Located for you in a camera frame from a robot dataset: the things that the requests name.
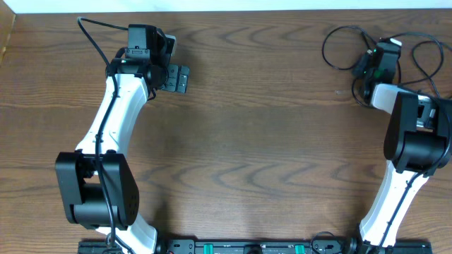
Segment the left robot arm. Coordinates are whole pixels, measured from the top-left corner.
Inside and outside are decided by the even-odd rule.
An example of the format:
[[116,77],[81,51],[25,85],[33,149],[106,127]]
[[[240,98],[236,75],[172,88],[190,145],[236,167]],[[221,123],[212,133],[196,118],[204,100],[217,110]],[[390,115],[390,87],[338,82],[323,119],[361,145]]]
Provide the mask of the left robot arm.
[[73,152],[60,152],[56,177],[67,220],[105,235],[81,253],[166,253],[140,215],[139,190],[126,161],[143,106],[163,90],[184,94],[190,69],[170,62],[177,39],[152,25],[130,24],[128,44],[106,60],[106,90],[93,123]]

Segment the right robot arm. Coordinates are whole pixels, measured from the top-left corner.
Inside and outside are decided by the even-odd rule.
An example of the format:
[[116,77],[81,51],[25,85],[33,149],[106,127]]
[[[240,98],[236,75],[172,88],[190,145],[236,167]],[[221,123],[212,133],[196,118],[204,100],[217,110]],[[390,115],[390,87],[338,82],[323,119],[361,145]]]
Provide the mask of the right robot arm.
[[426,253],[424,243],[399,243],[398,228],[417,192],[451,159],[451,101],[393,83],[402,44],[381,40],[357,62],[367,106],[391,115],[383,153],[386,170],[376,198],[346,253]]

